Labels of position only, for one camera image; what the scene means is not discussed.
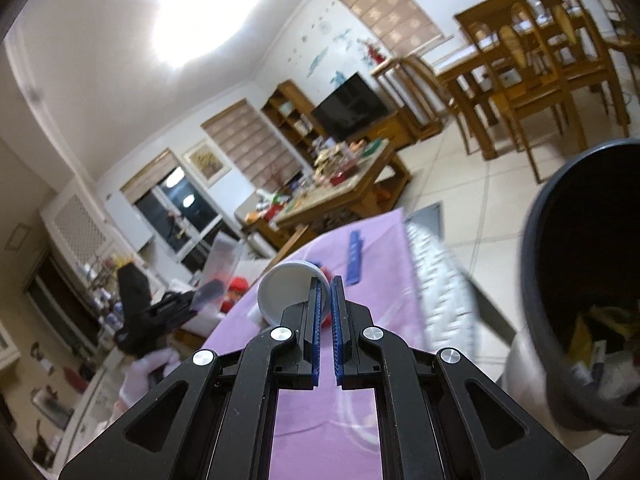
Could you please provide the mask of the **left white gloved hand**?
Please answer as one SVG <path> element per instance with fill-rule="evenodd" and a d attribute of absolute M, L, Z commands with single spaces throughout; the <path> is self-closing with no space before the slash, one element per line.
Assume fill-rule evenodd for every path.
<path fill-rule="evenodd" d="M 180 353 L 173 348 L 155 350 L 132 362 L 126 369 L 125 379 L 119 389 L 110 423 L 119 419 L 152 389 L 150 379 L 156 370 L 160 370 L 160 380 L 162 380 L 180 364 Z"/>

